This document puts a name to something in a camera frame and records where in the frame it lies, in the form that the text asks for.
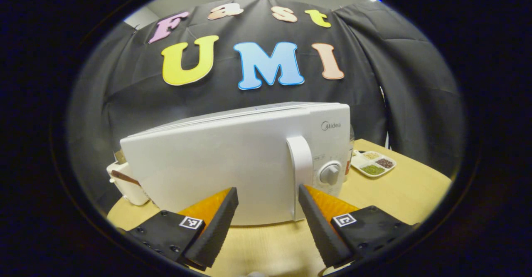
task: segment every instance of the white plate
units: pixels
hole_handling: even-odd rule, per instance
[[[374,158],[374,159],[369,159],[368,157],[366,157],[366,155],[370,154],[370,153],[378,154],[378,157]],[[386,160],[392,162],[393,166],[391,168],[382,167],[381,165],[379,165],[377,163],[377,161],[380,160],[380,159],[386,159]],[[375,152],[375,151],[366,151],[364,153],[360,153],[360,152],[358,152],[358,150],[353,150],[353,156],[351,157],[351,165],[355,169],[360,171],[362,174],[364,174],[365,176],[370,177],[370,178],[376,178],[376,177],[379,177],[379,176],[382,176],[382,175],[388,173],[388,171],[390,171],[391,169],[395,168],[397,163],[395,162],[395,160],[393,160],[393,159],[391,159],[391,158],[389,158],[387,156],[384,156],[381,153]],[[376,167],[382,168],[382,169],[384,169],[384,172],[382,172],[382,173],[380,173],[378,175],[371,175],[370,173],[367,173],[364,170],[362,170],[362,168],[365,168],[365,167],[370,166],[370,165],[374,165]]]

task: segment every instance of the midea logo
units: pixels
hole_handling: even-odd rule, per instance
[[[321,130],[326,131],[327,129],[334,129],[335,127],[340,127],[340,123],[329,123],[329,121],[324,121],[321,124]]]

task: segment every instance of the wooden table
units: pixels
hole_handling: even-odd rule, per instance
[[[355,141],[354,148],[380,152],[397,162],[392,171],[376,179],[367,178],[351,167],[340,199],[359,208],[376,205],[407,224],[415,224],[431,214],[451,183],[438,171],[364,139]],[[151,202],[139,207],[122,198],[107,218],[114,226],[131,230],[159,211]],[[237,277],[259,271],[271,277],[306,277],[317,276],[323,269],[325,264],[308,224],[301,220],[231,227],[213,268],[204,273]]]

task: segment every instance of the blue letter m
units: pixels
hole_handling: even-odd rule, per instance
[[[300,85],[305,78],[299,73],[296,61],[297,45],[290,42],[276,44],[271,57],[254,42],[236,44],[233,49],[240,53],[242,59],[242,81],[238,88],[242,90],[257,89],[262,85],[255,74],[255,68],[260,72],[268,85],[273,85],[277,71],[281,68],[279,83],[281,85]]]

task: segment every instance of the white microwave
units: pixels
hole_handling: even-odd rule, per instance
[[[232,225],[272,224],[304,218],[300,184],[338,196],[350,123],[346,104],[286,102],[178,120],[120,144],[145,201],[179,212],[236,187]]]

